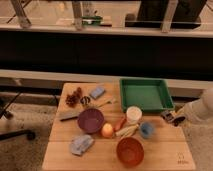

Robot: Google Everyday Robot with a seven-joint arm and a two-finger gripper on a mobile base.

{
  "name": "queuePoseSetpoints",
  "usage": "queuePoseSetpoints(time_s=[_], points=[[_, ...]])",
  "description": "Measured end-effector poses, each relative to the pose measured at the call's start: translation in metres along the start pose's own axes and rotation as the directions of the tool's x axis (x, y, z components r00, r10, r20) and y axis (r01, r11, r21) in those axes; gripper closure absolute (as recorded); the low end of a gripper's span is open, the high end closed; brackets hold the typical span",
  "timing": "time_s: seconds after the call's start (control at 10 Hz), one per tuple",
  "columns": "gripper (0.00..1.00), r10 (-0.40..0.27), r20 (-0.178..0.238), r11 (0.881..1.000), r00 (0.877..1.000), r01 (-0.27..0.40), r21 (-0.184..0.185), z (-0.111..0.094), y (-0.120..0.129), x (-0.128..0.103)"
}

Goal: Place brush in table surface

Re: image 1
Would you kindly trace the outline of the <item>grey-yellow gripper body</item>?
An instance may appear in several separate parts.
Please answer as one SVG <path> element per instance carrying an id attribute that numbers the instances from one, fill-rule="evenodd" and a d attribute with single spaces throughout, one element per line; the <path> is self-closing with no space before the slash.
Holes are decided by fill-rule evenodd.
<path id="1" fill-rule="evenodd" d="M 175 118 L 172 115 L 171 111 L 165 110 L 163 111 L 160 116 L 164 119 L 164 121 L 168 124 L 172 124 L 173 126 L 177 127 L 180 123 L 182 123 L 185 120 L 184 116 Z"/>

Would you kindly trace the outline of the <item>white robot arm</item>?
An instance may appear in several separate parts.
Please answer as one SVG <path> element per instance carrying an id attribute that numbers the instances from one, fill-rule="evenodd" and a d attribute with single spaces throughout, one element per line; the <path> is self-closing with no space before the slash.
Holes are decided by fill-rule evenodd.
<path id="1" fill-rule="evenodd" d="M 213 88 L 202 92 L 199 99 L 184 104 L 177 112 L 165 110 L 160 116 L 168 124 L 178 126 L 184 121 L 192 124 L 204 124 L 213 118 Z"/>

